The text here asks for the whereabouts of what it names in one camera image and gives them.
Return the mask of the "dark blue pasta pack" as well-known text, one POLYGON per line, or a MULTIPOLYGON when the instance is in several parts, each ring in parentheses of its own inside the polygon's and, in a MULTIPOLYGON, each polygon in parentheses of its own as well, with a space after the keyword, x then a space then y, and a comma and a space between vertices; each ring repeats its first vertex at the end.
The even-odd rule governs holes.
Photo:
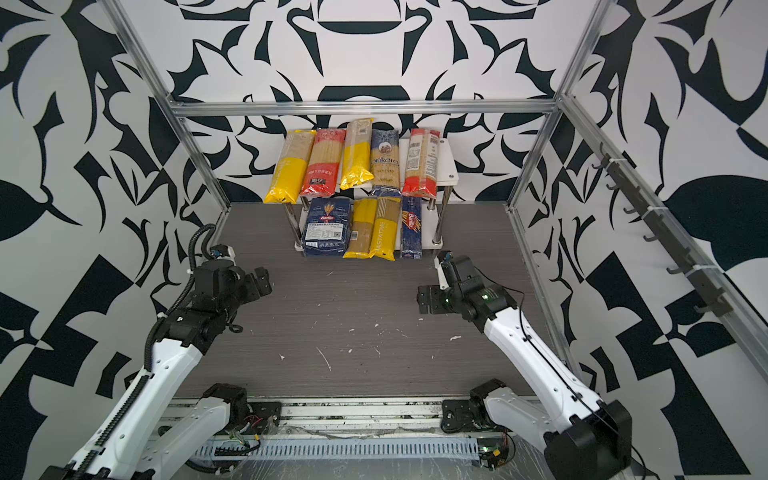
POLYGON ((404 196, 401 207, 401 257, 422 258, 422 206, 418 197, 404 196))

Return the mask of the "yellow Pastatime spaghetti pack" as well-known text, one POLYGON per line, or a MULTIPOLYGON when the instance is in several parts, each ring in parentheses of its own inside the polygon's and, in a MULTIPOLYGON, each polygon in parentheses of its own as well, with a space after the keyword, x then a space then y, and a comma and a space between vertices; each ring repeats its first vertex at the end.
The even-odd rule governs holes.
POLYGON ((397 197, 380 197, 377 200, 376 216, 369 255, 394 261, 396 238, 400 228, 401 199, 397 197))

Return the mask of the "red ended spaghetti pack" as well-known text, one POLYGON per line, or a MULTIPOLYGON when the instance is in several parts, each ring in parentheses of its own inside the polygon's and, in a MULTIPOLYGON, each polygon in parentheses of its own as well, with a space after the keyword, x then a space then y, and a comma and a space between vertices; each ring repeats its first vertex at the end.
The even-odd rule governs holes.
POLYGON ((413 129, 409 138, 402 194, 427 200, 437 198, 437 166, 441 133, 413 129))

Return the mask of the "blue Barilla pasta pack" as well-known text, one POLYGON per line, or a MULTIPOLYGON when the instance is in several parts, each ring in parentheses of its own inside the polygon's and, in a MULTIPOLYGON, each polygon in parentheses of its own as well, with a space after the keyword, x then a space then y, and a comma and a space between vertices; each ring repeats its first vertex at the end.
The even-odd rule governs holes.
POLYGON ((310 202, 302 247, 307 256, 342 257, 351 238, 353 200, 315 198, 310 202))

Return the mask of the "small clear spaghetti pack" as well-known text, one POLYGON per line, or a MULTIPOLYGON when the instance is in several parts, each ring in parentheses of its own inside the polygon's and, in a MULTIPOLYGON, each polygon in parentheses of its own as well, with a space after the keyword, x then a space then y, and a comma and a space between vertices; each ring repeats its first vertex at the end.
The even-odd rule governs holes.
POLYGON ((376 198, 355 200, 351 222, 350 240, 343 257, 345 259, 370 259, 374 222, 378 208, 376 198))

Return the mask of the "yellow spaghetti pack underneath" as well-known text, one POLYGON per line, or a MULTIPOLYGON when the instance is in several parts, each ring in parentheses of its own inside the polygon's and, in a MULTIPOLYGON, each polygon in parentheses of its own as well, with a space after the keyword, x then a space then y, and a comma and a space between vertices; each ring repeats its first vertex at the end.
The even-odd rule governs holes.
POLYGON ((315 136, 315 130, 294 130, 286 135, 265 203, 295 204, 299 200, 315 136))

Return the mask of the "blue yellow spaghetti pack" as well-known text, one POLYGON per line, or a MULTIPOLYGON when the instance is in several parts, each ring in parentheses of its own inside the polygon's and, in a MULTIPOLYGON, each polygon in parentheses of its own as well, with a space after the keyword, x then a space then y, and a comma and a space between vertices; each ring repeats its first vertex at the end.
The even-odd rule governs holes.
POLYGON ((399 134, 396 130, 372 130, 371 194, 377 197, 400 197, 399 134))

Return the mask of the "red yellow spaghetti pack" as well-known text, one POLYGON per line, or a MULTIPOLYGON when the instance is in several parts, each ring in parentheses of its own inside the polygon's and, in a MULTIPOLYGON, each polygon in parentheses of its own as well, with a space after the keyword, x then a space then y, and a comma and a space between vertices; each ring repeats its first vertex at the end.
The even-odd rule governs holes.
POLYGON ((321 129, 316 132, 304 182, 302 197, 327 198, 335 193, 346 130, 321 129))

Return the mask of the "yellow brown spaghetti pack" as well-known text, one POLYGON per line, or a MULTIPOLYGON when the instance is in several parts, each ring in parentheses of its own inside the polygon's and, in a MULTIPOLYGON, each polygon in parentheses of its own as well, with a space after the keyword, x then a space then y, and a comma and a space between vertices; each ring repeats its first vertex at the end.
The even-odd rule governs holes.
POLYGON ((372 118, 356 119, 347 125, 341 167, 341 190, 358 187, 374 178, 370 171, 372 125, 372 118))

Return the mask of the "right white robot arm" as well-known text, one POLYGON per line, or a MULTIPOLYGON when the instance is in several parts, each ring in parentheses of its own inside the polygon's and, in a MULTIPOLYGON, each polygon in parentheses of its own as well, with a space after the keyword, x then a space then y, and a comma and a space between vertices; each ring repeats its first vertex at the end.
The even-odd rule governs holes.
POLYGON ((441 251, 435 285, 421 286, 421 314, 458 314, 513 364, 535 393, 528 402, 498 379, 471 390, 475 417, 540 451, 557 479, 612 479, 632 463, 632 418, 605 402, 540 338, 522 310, 522 292, 494 283, 469 257, 441 251))

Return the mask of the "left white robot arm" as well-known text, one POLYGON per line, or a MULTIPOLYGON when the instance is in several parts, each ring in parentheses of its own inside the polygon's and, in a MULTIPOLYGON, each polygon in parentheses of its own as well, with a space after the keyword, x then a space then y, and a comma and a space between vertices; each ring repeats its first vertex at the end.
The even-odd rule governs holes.
POLYGON ((147 337, 143 368, 107 419, 65 466, 44 479, 169 479, 212 436, 240 431, 250 414, 247 393, 235 385, 209 387, 191 413, 157 441, 151 438, 178 388, 219 335, 236 333, 238 310, 271 294, 269 272, 247 272, 233 257, 190 269, 178 304, 160 315, 147 337))

